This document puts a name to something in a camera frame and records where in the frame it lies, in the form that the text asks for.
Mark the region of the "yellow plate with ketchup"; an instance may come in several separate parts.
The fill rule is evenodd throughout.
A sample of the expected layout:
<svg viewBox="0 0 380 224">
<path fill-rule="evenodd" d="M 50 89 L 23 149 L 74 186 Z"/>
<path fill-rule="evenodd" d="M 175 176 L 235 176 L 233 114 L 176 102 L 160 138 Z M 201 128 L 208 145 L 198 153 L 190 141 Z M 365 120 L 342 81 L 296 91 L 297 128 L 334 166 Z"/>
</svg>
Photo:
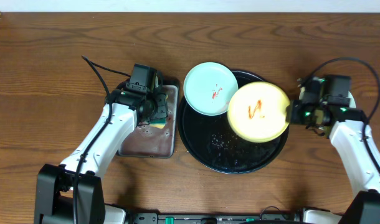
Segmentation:
<svg viewBox="0 0 380 224">
<path fill-rule="evenodd" d="M 288 128 L 290 100 L 277 85 L 252 82 L 239 88 L 229 102 L 227 120 L 240 138 L 249 142 L 271 141 Z"/>
</svg>

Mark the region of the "pale green cleaned plate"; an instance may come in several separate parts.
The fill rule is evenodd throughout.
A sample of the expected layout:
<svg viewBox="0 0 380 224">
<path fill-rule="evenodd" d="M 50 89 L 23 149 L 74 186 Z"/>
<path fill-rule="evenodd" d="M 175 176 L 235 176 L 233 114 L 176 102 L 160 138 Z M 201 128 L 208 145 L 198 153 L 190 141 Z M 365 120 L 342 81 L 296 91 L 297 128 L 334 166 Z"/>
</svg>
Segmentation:
<svg viewBox="0 0 380 224">
<path fill-rule="evenodd" d="M 353 97 L 353 95 L 351 94 L 350 91 L 348 92 L 348 98 L 349 98 L 349 107 L 350 108 L 355 108 L 356 107 L 356 102 L 355 102 L 354 97 Z"/>
</svg>

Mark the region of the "green and yellow scrub sponge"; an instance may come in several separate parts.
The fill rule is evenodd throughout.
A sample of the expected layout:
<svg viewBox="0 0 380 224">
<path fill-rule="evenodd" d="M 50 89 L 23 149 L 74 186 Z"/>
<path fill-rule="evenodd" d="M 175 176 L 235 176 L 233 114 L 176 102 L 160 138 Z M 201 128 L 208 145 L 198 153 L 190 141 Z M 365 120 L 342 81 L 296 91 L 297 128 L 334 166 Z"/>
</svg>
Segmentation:
<svg viewBox="0 0 380 224">
<path fill-rule="evenodd" d="M 150 126 L 158 129 L 163 129 L 167 124 L 167 116 L 150 119 Z"/>
</svg>

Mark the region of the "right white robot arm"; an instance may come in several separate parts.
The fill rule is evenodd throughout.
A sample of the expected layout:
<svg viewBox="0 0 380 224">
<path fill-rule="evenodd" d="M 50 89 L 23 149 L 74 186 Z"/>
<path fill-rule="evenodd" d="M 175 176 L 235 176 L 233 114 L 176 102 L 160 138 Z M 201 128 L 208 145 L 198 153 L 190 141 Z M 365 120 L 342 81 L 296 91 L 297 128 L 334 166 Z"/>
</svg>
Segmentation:
<svg viewBox="0 0 380 224">
<path fill-rule="evenodd" d="M 300 213 L 302 223 L 380 223 L 380 152 L 349 89 L 346 76 L 306 78 L 299 98 L 287 107 L 289 123 L 322 129 L 340 155 L 354 194 L 344 214 L 306 208 Z"/>
</svg>

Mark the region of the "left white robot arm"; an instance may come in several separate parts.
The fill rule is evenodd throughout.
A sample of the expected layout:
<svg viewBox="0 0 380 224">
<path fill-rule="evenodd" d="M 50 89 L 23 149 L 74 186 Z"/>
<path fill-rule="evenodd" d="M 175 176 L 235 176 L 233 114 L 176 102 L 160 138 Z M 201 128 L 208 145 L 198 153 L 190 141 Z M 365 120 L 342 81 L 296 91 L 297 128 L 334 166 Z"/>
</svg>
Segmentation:
<svg viewBox="0 0 380 224">
<path fill-rule="evenodd" d="M 34 223 L 124 223 L 126 211 L 106 204 L 102 178 L 125 139 L 140 124 L 173 121 L 169 106 L 178 89 L 157 94 L 115 89 L 99 120 L 60 165 L 45 164 L 37 175 Z"/>
</svg>

